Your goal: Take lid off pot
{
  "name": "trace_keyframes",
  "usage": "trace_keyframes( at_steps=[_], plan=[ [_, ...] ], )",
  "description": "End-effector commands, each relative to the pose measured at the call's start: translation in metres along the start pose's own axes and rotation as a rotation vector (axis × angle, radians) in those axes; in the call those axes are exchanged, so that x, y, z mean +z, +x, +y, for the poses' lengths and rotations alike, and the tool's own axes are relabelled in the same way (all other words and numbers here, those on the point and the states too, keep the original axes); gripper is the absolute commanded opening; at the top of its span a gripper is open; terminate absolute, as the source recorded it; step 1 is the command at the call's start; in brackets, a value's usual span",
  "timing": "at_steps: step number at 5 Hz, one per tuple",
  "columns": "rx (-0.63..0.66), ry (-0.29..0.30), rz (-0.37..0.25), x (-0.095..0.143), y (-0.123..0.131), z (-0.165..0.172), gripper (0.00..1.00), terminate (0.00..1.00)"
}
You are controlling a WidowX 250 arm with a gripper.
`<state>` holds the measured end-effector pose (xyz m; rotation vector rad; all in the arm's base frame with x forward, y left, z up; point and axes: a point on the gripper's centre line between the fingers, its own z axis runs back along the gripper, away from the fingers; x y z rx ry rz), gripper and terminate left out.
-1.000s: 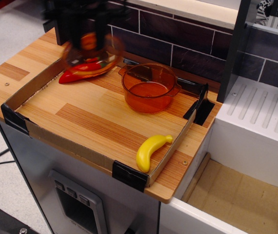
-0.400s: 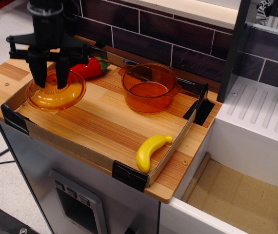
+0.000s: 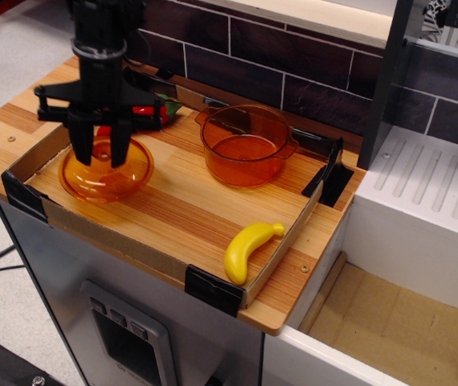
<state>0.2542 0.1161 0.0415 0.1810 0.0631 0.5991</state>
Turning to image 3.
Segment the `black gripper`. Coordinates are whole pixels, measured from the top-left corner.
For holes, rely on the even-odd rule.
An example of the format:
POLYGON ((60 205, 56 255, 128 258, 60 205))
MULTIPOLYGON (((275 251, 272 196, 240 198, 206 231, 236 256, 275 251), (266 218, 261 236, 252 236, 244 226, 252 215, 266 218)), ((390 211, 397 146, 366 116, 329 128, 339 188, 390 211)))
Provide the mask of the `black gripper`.
POLYGON ((40 121, 60 122, 68 128, 76 159, 90 166, 93 129, 111 126, 111 166, 122 166, 134 131, 162 127, 164 101, 155 93, 128 82, 121 59, 79 58, 80 78, 35 88, 40 121))

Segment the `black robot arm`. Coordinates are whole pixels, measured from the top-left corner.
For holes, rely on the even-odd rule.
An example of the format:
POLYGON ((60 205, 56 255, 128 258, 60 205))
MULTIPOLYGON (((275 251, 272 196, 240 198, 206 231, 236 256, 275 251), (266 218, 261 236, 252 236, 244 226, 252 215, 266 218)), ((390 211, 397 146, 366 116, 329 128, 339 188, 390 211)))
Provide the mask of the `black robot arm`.
POLYGON ((143 8, 142 1, 72 2, 72 51, 80 78, 35 89, 39 120, 62 123, 76 159, 86 166, 92 160, 95 126, 111 129, 112 167, 125 163, 134 132, 162 126, 163 99, 123 77, 127 40, 137 30, 143 8))

